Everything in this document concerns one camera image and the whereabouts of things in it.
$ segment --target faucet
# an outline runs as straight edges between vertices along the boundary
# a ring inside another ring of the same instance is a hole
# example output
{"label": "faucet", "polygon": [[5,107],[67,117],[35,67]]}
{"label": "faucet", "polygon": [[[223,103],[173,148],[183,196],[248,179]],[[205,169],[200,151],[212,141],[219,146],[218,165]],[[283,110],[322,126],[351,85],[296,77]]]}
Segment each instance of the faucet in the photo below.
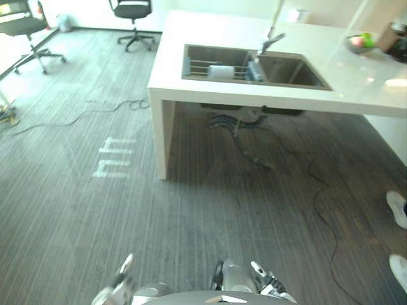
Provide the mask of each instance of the faucet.
{"label": "faucet", "polygon": [[269,46],[271,46],[273,43],[276,43],[277,41],[283,39],[285,36],[286,36],[286,34],[282,33],[278,36],[275,36],[274,38],[265,39],[261,49],[257,51],[257,55],[263,55]]}
{"label": "faucet", "polygon": [[284,4],[284,0],[280,0],[277,9],[275,10],[274,16],[272,18],[272,26],[270,27],[270,30],[268,31],[268,35],[265,38],[265,40],[263,41],[263,45],[262,47],[257,51],[257,55],[262,55],[264,54],[264,52],[268,49],[269,46],[271,46],[273,43],[276,43],[277,41],[283,39],[286,35],[280,34],[278,36],[275,36],[274,38],[272,38],[273,36],[273,31],[275,28],[275,23],[279,17],[282,5]]}

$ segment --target fruit bowl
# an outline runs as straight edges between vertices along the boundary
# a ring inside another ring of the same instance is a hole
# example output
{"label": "fruit bowl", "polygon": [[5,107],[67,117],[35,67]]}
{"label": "fruit bowl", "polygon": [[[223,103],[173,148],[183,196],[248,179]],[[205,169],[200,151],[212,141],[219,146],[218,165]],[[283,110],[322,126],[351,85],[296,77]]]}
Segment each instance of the fruit bowl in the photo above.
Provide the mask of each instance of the fruit bowl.
{"label": "fruit bowl", "polygon": [[376,46],[374,45],[374,43],[371,43],[371,46],[356,46],[354,44],[352,44],[351,39],[352,37],[360,37],[360,35],[354,35],[354,36],[350,36],[347,37],[345,39],[345,46],[352,52],[355,54],[362,54],[362,53],[366,53],[369,52],[371,50],[373,50],[374,48],[376,48]]}

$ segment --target white countertop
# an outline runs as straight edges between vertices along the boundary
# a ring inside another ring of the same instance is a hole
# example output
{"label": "white countertop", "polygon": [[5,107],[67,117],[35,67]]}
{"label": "white countertop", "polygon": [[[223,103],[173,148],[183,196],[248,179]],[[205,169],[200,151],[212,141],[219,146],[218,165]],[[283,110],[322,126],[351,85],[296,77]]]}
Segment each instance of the white countertop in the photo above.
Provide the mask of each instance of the white countertop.
{"label": "white countertop", "polygon": [[274,34],[285,32],[286,37],[268,49],[306,56],[334,91],[181,78],[185,44],[256,50],[270,22],[170,11],[148,87],[186,102],[407,117],[407,87],[386,85],[388,79],[407,79],[407,65],[380,50],[351,53],[343,44],[346,30],[335,27],[277,24]]}

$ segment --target sink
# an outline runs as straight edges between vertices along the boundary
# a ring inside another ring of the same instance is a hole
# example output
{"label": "sink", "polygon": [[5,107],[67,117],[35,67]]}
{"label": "sink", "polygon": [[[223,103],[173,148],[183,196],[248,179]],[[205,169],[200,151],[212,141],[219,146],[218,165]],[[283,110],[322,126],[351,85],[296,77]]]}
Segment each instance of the sink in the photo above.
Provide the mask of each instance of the sink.
{"label": "sink", "polygon": [[[234,78],[208,78],[210,65],[234,66]],[[300,54],[265,52],[257,56],[256,50],[190,44],[184,50],[183,79],[332,91],[311,63]]]}

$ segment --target electrical cable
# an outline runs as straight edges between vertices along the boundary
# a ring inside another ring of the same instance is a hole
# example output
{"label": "electrical cable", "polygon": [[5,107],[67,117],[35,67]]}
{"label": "electrical cable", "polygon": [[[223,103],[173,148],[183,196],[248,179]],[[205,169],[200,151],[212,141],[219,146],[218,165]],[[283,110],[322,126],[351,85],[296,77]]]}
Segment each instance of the electrical cable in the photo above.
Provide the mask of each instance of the electrical cable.
{"label": "electrical cable", "polygon": [[265,130],[265,131],[268,131],[268,132],[272,133],[272,134],[274,135],[274,137],[279,141],[281,147],[282,147],[286,152],[288,152],[288,153],[290,153],[290,154],[294,154],[294,155],[313,154],[313,155],[314,155],[314,158],[308,163],[308,166],[307,166],[307,173],[308,173],[311,177],[313,177],[317,182],[323,184],[323,186],[324,186],[323,188],[321,188],[321,189],[319,189],[317,192],[315,192],[314,197],[313,197],[313,200],[312,200],[312,205],[313,205],[313,207],[314,207],[314,210],[315,210],[316,214],[318,215],[318,217],[320,218],[320,220],[323,221],[323,223],[325,223],[325,225],[329,228],[329,230],[331,231],[331,233],[332,233],[332,235],[333,235],[333,238],[334,238],[334,240],[335,240],[335,247],[334,247],[334,249],[333,249],[333,251],[332,251],[332,254],[331,254],[331,257],[330,257],[330,260],[329,260],[329,269],[330,269],[330,272],[331,272],[331,277],[332,277],[333,281],[335,282],[335,284],[340,288],[340,290],[342,290],[342,292],[343,292],[344,294],[346,294],[347,297],[349,297],[349,298],[350,298],[352,301],[354,301],[357,305],[362,305],[362,302],[358,301],[353,295],[351,295],[351,294],[345,289],[345,287],[343,287],[343,285],[342,285],[342,284],[339,282],[339,280],[336,278],[335,272],[334,272],[334,270],[333,270],[333,267],[334,267],[334,258],[335,258],[335,254],[336,254],[336,252],[337,252],[337,250],[338,250],[338,244],[339,244],[339,243],[338,243],[338,237],[337,237],[337,235],[336,235],[334,229],[331,227],[331,225],[328,223],[328,221],[322,216],[322,214],[319,212],[319,210],[318,210],[318,208],[317,208],[317,200],[318,200],[319,196],[320,196],[324,191],[326,191],[327,189],[331,188],[331,186],[330,186],[324,179],[318,177],[316,174],[314,174],[314,173],[311,171],[311,168],[313,167],[313,165],[315,164],[315,161],[317,160],[317,153],[316,153],[315,151],[305,151],[305,152],[295,152],[295,151],[292,151],[292,150],[288,149],[288,148],[284,145],[284,143],[283,143],[282,139],[280,138],[280,136],[278,136],[273,130],[267,129],[267,128],[263,128],[263,127],[260,127],[260,128],[258,128],[258,129],[260,129],[260,130]]}
{"label": "electrical cable", "polygon": [[108,109],[108,110],[86,110],[83,111],[79,116],[77,116],[74,120],[72,120],[71,122],[68,123],[63,123],[63,124],[55,124],[55,123],[41,123],[41,124],[36,124],[36,125],[32,125],[30,127],[27,127],[23,130],[21,130],[20,132],[16,132],[16,133],[11,133],[8,135],[5,135],[5,137],[15,137],[16,135],[21,135],[22,133],[28,132],[29,130],[35,129],[37,127],[65,127],[65,126],[71,126],[73,124],[75,124],[79,119],[81,119],[84,115],[88,114],[88,113],[110,113],[110,112],[114,112],[117,111],[119,108],[121,108],[123,105],[128,104],[128,108],[131,111],[136,111],[136,110],[140,110],[140,109],[147,109],[149,108],[149,104],[147,101],[147,97],[144,97],[140,100],[125,100],[124,102],[119,103],[115,108],[113,109]]}

